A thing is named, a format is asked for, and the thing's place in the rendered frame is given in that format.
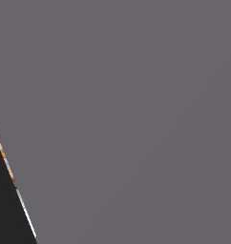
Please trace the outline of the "grey flat panel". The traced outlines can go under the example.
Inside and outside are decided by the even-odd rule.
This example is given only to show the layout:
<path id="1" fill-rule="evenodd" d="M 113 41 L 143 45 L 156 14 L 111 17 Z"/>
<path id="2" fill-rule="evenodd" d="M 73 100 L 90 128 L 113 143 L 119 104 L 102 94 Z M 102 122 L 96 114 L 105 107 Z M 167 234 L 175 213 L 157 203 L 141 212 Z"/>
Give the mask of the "grey flat panel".
<path id="1" fill-rule="evenodd" d="M 231 244 L 231 0 L 0 0 L 0 138 L 38 244 Z"/>

